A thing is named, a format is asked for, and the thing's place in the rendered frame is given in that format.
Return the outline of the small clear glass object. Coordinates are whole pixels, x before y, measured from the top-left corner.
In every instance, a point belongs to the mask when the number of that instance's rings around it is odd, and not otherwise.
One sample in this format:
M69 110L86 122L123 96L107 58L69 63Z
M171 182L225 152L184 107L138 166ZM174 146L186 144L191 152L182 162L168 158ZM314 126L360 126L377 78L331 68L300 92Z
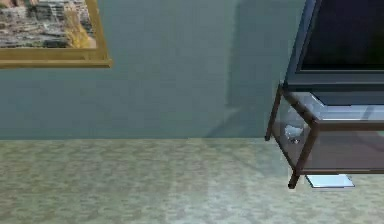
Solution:
M286 138L293 144L298 144L301 141L301 135L303 134L303 126L287 125L284 129Z

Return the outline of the brown glass television stand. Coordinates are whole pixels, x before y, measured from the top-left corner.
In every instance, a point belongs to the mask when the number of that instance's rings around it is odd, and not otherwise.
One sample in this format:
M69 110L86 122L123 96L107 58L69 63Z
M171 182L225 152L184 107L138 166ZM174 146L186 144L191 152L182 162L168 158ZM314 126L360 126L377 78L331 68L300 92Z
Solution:
M298 144L284 134L303 126ZM304 176L313 188L345 188L351 174L384 174L384 105L326 105L310 92L277 87L265 139L274 139L292 174L288 187Z

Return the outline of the black television set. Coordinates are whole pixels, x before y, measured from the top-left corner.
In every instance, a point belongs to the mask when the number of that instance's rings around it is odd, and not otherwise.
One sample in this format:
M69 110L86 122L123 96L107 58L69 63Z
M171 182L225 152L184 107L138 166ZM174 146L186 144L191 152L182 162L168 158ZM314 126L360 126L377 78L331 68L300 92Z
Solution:
M384 105L384 0L305 0L283 87Z

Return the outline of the gold framed wall picture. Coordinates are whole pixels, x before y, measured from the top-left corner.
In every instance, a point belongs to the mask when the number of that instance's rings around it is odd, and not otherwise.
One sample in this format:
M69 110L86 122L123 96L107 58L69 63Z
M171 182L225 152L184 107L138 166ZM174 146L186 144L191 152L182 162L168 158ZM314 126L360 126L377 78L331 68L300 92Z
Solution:
M0 69L111 66L98 0L0 0Z

